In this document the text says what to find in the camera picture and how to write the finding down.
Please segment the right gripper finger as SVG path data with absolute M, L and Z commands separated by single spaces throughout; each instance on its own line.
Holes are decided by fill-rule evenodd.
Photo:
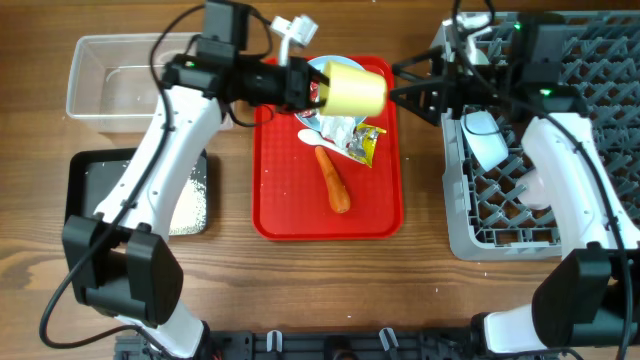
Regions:
M 422 80 L 390 92 L 390 99 L 433 126 L 439 126 L 444 110 L 444 84 L 441 80 Z
M 443 74 L 444 60 L 443 60 L 444 48 L 442 45 L 429 48 L 428 50 L 421 52 L 413 57 L 401 60 L 394 63 L 391 66 L 391 70 L 394 76 L 399 77 L 409 82 L 418 82 L 426 80 L 430 76 L 440 76 Z M 415 67 L 421 63 L 428 63 L 430 71 L 425 75 L 419 75 L 410 72 L 412 67 Z

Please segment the light blue bowl with mushroom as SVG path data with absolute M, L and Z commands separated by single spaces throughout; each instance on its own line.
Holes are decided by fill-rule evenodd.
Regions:
M 465 49 L 465 54 L 467 55 L 470 63 L 474 66 L 490 64 L 490 61 L 485 53 L 477 49 L 474 45 L 468 45 Z

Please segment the yellow cup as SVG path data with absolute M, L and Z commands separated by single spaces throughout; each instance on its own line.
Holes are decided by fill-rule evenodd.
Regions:
M 385 107 L 387 83 L 383 76 L 343 63 L 329 61 L 323 74 L 329 84 L 318 87 L 323 116 L 375 117 Z

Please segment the light blue bowl with rice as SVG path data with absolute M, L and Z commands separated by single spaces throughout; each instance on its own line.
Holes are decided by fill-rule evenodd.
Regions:
M 508 157 L 508 147 L 491 113 L 477 111 L 465 114 L 461 125 L 465 139 L 483 170 L 490 171 Z

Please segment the pink cup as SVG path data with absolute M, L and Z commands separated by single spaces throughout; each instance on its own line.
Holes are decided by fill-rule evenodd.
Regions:
M 519 201 L 528 208 L 543 210 L 550 206 L 544 182 L 536 169 L 532 169 L 521 176 L 517 180 L 516 186 L 522 189 L 518 195 Z

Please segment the white rice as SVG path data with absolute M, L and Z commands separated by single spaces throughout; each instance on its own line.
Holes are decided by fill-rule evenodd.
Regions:
M 189 179 L 178 199 L 170 224 L 170 235 L 193 235 L 204 230 L 207 221 L 206 187 Z

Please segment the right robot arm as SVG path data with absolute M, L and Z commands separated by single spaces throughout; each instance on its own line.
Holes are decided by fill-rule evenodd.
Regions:
M 521 13 L 504 65 L 477 61 L 474 37 L 493 14 L 453 14 L 447 44 L 395 63 L 398 106 L 431 124 L 464 121 L 468 106 L 499 107 L 522 128 L 533 163 L 522 202 L 550 208 L 562 260 L 529 304 L 472 319 L 467 356 L 518 358 L 613 346 L 619 358 L 639 341 L 639 231 L 600 160 L 587 105 L 560 81 L 566 22 L 552 12 Z

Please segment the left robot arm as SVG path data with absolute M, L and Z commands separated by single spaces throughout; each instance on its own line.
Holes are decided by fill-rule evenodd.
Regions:
M 326 77 L 291 46 L 306 46 L 316 23 L 305 15 L 263 21 L 280 37 L 278 60 L 247 52 L 248 24 L 259 12 L 248 4 L 202 5 L 203 30 L 161 70 L 152 72 L 158 110 L 128 167 L 88 217 L 70 217 L 62 232 L 69 272 L 62 290 L 119 320 L 166 359 L 210 359 L 208 325 L 181 299 L 184 274 L 168 247 L 171 219 L 193 166 L 231 104 L 272 105 L 297 112 L 312 107 L 310 86 Z

